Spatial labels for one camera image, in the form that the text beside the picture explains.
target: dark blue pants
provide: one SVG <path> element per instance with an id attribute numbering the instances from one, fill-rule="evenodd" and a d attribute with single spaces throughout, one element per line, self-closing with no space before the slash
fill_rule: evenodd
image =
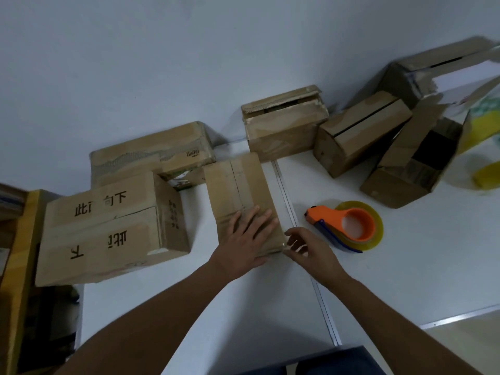
<path id="1" fill-rule="evenodd" d="M 363 347 L 335 350 L 317 357 L 299 359 L 296 375 L 385 375 Z M 286 375 L 285 365 L 245 372 L 242 375 Z"/>

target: forearm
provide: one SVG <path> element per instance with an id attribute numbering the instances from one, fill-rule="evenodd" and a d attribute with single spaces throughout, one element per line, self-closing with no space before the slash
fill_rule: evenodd
<path id="1" fill-rule="evenodd" d="M 373 341 L 394 374 L 478 374 L 352 278 L 329 287 Z"/>
<path id="2" fill-rule="evenodd" d="M 87 341 L 57 375 L 159 375 L 228 280 L 212 264 L 159 293 Z"/>

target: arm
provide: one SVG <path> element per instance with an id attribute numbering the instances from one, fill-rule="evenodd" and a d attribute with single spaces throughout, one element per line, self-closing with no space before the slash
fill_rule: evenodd
<path id="1" fill-rule="evenodd" d="M 252 221 L 258 210 L 254 207 L 234 231 L 240 217 L 236 213 L 227 238 L 205 265 L 102 329 L 56 375 L 160 374 L 213 298 L 229 282 L 266 262 L 255 256 L 278 219 L 256 235 L 271 216 L 268 210 Z"/>
<path id="2" fill-rule="evenodd" d="M 351 278 L 322 239 L 303 227 L 294 227 L 285 234 L 290 236 L 288 244 L 292 247 L 284 253 L 339 298 L 363 327 L 394 374 L 479 374 L 363 284 Z M 305 252 L 308 252 L 307 257 L 303 256 Z"/>

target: person's left hand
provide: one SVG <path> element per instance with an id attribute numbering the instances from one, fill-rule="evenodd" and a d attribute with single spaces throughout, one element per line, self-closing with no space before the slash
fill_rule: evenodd
<path id="1" fill-rule="evenodd" d="M 267 262 L 267 257 L 256 258 L 261 246 L 272 231 L 278 226 L 278 219 L 273 218 L 259 234 L 259 228 L 271 217 L 270 209 L 260 216 L 253 217 L 259 211 L 259 206 L 254 206 L 248 214 L 240 221 L 240 226 L 234 231 L 236 221 L 240 218 L 241 212 L 236 212 L 229 221 L 226 239 L 217 246 L 209 259 L 209 263 L 216 265 L 223 271 L 229 282 L 242 277 L 251 269 L 263 265 Z"/>

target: hand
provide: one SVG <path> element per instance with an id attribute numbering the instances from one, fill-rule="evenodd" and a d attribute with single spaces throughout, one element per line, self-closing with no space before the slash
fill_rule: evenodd
<path id="1" fill-rule="evenodd" d="M 240 226 L 234 231 L 236 221 L 240 218 L 241 212 L 236 212 L 229 221 L 228 233 L 226 239 L 217 246 L 210 257 L 209 263 L 216 265 L 223 271 L 229 282 L 242 277 L 248 271 L 259 267 L 267 262 L 267 257 L 256 258 L 259 249 L 266 242 L 267 237 L 278 226 L 278 219 L 272 221 L 257 234 L 259 228 L 271 217 L 270 209 L 260 216 L 256 217 L 251 223 L 253 217 L 257 214 L 260 207 L 254 206 L 248 214 L 240 221 Z"/>
<path id="2" fill-rule="evenodd" d="M 293 227 L 284 234 L 290 236 L 287 244 L 291 249 L 284 250 L 283 254 L 303 267 L 319 283 L 331 290 L 350 279 L 330 246 L 313 232 L 303 227 Z"/>

